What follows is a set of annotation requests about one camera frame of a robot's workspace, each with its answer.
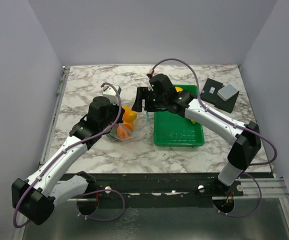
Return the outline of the red yellow mango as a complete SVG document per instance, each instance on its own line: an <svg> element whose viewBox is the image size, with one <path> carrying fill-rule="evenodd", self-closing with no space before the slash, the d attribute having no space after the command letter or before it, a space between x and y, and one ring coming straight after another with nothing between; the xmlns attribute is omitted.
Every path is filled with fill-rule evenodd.
<svg viewBox="0 0 289 240"><path fill-rule="evenodd" d="M122 120L124 122L133 122L136 120L137 118L137 113L135 111L133 111L130 107L128 107L127 105L124 105L123 106L123 109L124 109L124 114L123 114L123 117L122 117Z"/></svg>

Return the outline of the orange fruit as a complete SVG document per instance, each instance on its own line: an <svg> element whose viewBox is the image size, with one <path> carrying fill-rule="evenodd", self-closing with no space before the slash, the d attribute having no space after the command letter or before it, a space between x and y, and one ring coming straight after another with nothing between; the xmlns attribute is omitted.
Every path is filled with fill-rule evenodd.
<svg viewBox="0 0 289 240"><path fill-rule="evenodd" d="M130 132L122 125L117 128L116 134L120 140L126 140L131 136Z"/></svg>

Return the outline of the clear zip top bag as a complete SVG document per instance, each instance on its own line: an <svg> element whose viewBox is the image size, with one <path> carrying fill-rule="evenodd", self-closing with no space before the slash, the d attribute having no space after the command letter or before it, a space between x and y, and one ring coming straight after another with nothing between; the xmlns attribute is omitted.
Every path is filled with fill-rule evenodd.
<svg viewBox="0 0 289 240"><path fill-rule="evenodd" d="M123 142L140 136L143 129L149 124L150 117L147 111L135 112L132 110L132 101L124 101L122 123L116 123L107 135L110 141Z"/></svg>

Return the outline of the green plastic bin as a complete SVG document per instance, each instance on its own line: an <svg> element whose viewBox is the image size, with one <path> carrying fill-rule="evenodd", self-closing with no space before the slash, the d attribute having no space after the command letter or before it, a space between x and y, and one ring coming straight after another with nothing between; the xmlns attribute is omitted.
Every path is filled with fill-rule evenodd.
<svg viewBox="0 0 289 240"><path fill-rule="evenodd" d="M168 111L155 112L153 142L160 147L200 147L205 143L203 126Z"/></svg>

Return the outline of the yellow lemon front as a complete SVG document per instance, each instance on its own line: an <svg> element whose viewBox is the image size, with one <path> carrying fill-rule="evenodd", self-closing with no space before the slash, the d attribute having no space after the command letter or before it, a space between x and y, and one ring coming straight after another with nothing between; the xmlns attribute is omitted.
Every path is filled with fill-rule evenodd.
<svg viewBox="0 0 289 240"><path fill-rule="evenodd" d="M123 125L129 129L131 132L134 131L134 123L132 121L124 121Z"/></svg>

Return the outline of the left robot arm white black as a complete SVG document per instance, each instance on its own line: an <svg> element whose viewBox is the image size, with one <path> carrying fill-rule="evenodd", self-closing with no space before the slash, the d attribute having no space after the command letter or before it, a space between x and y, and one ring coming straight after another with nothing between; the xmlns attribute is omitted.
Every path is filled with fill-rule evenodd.
<svg viewBox="0 0 289 240"><path fill-rule="evenodd" d="M72 127L60 149L36 172L12 183L12 223L15 228L23 228L30 222L39 226L63 202L76 196L87 198L102 192L95 187L95 178L84 171L62 183L59 180L103 135L122 122L123 113L119 95L95 97L87 114Z"/></svg>

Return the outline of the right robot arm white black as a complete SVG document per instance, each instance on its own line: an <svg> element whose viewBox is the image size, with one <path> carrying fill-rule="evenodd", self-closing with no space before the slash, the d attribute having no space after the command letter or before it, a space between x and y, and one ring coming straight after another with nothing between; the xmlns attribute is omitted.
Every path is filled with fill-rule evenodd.
<svg viewBox="0 0 289 240"><path fill-rule="evenodd" d="M214 183L215 192L221 196L232 190L234 181L251 165L262 146L255 122L245 124L231 119L204 104L196 94L185 89L177 91L162 73L151 76L147 87L137 88L132 110L177 114L203 125L231 145L228 162Z"/></svg>

